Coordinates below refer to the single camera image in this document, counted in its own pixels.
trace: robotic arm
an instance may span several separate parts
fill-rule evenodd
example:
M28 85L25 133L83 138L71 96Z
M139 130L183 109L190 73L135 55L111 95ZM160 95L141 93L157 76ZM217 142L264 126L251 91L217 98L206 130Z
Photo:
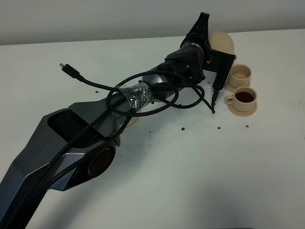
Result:
M110 93L100 101L75 103L42 118L0 183L1 229L25 228L48 189L65 191L102 174L111 164L116 147L120 146L120 134L131 117L152 115L169 106L190 108L201 101L214 113L215 101L235 55L211 48L208 18L209 14L200 14L180 49L169 54L165 62L126 79L115 88L87 81L71 66L61 64L71 77ZM203 98L204 90L197 85L205 79L203 69L217 72L212 85L212 105ZM135 90L126 94L119 89L137 77L142 77L142 82ZM198 101L191 105L174 104L184 87L192 87L199 95ZM164 102L165 106L136 113L141 107L134 100L146 96L144 88L153 95L146 104L155 100ZM173 100L167 101L172 94L175 94Z

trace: cable plug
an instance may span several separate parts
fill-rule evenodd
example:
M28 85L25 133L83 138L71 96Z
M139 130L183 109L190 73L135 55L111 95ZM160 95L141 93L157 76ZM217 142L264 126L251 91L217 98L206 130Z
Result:
M61 67L61 70L63 72L65 72L66 74L68 74L72 78L77 79L81 82L83 82L83 80L85 79L84 77L82 77L80 75L80 73L77 70L72 68L70 65L61 63L59 66Z

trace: saucer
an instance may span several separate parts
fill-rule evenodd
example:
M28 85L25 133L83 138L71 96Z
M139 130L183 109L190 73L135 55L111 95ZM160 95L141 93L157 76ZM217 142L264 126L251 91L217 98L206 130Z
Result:
M237 115L240 117L247 117L247 116L253 115L256 112L257 103L255 102L254 107L250 111L245 111L245 112L237 111L232 105L228 105L228 108L234 115Z

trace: empty cup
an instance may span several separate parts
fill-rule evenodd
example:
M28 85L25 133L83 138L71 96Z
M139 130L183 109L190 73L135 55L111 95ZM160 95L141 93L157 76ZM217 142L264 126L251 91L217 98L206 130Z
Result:
M236 88L250 86L251 69L244 64L234 65L229 73L224 88L230 92L234 92Z

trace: coffee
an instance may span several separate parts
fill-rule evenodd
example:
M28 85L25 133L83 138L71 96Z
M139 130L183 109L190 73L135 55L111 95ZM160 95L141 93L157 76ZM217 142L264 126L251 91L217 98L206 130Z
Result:
M237 100L243 103L250 103L254 100L254 97L248 92L239 92L235 94Z

